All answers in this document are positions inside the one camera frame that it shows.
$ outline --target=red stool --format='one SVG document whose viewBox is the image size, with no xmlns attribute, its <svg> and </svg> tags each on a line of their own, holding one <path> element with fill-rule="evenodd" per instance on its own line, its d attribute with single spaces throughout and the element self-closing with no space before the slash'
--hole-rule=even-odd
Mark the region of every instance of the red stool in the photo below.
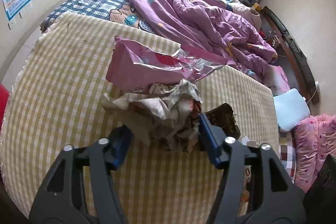
<svg viewBox="0 0 336 224">
<path fill-rule="evenodd" d="M 8 97 L 9 97 L 9 91 L 6 90 L 4 85 L 0 84 L 0 129 L 2 126 L 3 115 L 5 113 L 5 108 L 6 108 Z M 1 176 L 1 170 L 0 170 L 0 183 L 3 183 L 2 176 Z"/>
</svg>

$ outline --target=crumpled plastic bag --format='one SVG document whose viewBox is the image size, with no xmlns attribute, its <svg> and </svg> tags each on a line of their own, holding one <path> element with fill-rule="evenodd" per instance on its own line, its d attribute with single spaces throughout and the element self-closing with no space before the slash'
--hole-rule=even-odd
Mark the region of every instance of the crumpled plastic bag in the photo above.
<svg viewBox="0 0 336 224">
<path fill-rule="evenodd" d="M 148 94 L 154 83 L 176 85 L 181 79 L 195 82 L 226 63 L 226 58 L 190 45 L 181 45 L 170 56 L 116 36 L 106 80 L 124 92 Z"/>
<path fill-rule="evenodd" d="M 145 144 L 161 140 L 167 150 L 191 152 L 198 141 L 202 103 L 196 85 L 182 79 L 173 87 L 153 84 L 149 92 L 126 93 L 118 99 L 105 94 L 101 104 Z"/>
</svg>

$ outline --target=white wall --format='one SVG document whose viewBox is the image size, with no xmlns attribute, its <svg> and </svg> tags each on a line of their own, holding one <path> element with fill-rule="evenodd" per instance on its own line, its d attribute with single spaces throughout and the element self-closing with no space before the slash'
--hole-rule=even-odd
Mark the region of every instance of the white wall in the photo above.
<svg viewBox="0 0 336 224">
<path fill-rule="evenodd" d="M 33 10 L 23 18 L 17 14 L 15 16 L 16 25 L 10 30 L 3 1 L 0 0 L 0 80 L 30 34 L 51 11 L 64 1 L 66 0 L 32 0 Z"/>
<path fill-rule="evenodd" d="M 320 83 L 312 114 L 336 114 L 336 0 L 261 0 L 283 22 Z"/>
</svg>

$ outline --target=blue plaid bed sheet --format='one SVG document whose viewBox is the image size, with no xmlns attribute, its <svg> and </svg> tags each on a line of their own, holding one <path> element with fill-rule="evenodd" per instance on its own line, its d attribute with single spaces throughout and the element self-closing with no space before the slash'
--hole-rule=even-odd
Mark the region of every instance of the blue plaid bed sheet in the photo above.
<svg viewBox="0 0 336 224">
<path fill-rule="evenodd" d="M 49 28 L 54 20 L 66 11 L 70 11 L 76 14 L 93 16 L 105 20 L 110 20 L 111 11 L 119 10 L 124 4 L 128 4 L 133 7 L 133 4 L 129 0 L 67 0 L 60 6 L 58 6 L 41 24 L 42 32 L 45 32 Z M 141 19 L 139 26 L 141 29 L 145 29 L 152 32 L 151 27 Z"/>
</svg>

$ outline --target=tile floor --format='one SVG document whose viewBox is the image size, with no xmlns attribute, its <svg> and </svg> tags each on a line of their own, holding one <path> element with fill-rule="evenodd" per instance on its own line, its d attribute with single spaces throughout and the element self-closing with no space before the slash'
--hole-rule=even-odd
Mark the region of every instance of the tile floor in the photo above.
<svg viewBox="0 0 336 224">
<path fill-rule="evenodd" d="M 12 89 L 12 85 L 16 79 L 18 73 L 22 70 L 23 65 L 25 64 L 29 53 L 33 49 L 35 43 L 41 36 L 40 27 L 37 27 L 36 30 L 28 37 L 27 41 L 22 45 L 16 56 L 14 57 L 12 63 L 10 64 L 3 80 L 2 84 L 7 90 Z"/>
</svg>

